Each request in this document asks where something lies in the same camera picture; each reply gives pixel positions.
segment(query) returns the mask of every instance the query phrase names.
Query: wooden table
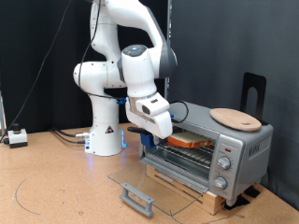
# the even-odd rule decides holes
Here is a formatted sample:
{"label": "wooden table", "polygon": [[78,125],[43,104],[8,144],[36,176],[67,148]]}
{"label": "wooden table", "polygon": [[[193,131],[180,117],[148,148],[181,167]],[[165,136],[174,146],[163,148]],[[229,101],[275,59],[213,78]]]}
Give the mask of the wooden table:
{"label": "wooden table", "polygon": [[107,177],[139,160],[139,135],[126,132],[129,125],[121,125],[128,147],[112,157],[86,154],[53,133],[29,134],[29,147],[0,146],[0,223],[299,223],[297,210],[260,185],[250,204],[216,216],[193,204],[174,217],[155,207],[152,218],[139,214]]}

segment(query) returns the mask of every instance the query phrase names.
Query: warning label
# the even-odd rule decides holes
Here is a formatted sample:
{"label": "warning label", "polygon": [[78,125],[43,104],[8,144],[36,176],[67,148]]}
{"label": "warning label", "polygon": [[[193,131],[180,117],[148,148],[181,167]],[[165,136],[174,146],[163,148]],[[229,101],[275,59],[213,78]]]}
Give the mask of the warning label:
{"label": "warning label", "polygon": [[111,126],[109,126],[106,130],[106,133],[114,133],[113,129],[111,128]]}

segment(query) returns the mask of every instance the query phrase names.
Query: wooden cutting board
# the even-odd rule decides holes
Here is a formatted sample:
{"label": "wooden cutting board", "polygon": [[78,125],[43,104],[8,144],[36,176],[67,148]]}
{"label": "wooden cutting board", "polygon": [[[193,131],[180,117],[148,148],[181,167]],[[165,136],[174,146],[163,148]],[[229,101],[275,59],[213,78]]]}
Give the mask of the wooden cutting board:
{"label": "wooden cutting board", "polygon": [[237,110],[216,108],[211,109],[210,114],[217,122],[241,131],[255,132],[262,128],[262,123],[260,121]]}

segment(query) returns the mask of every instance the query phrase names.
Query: bread slice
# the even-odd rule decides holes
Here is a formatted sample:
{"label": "bread slice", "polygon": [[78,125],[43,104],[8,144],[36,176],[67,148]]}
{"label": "bread slice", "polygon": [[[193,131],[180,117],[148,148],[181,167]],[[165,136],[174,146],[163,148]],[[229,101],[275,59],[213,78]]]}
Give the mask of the bread slice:
{"label": "bread slice", "polygon": [[190,132],[173,133],[168,137],[168,142],[179,147],[202,147],[211,145],[211,140]]}

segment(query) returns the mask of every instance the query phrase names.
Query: oven rack slot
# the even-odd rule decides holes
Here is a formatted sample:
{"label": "oven rack slot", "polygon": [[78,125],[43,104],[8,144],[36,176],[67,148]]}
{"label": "oven rack slot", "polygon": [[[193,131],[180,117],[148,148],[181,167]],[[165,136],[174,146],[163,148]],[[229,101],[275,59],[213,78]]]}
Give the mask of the oven rack slot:
{"label": "oven rack slot", "polygon": [[169,142],[157,146],[159,149],[175,154],[207,169],[210,169],[212,163],[214,147],[214,145],[208,147],[178,147]]}

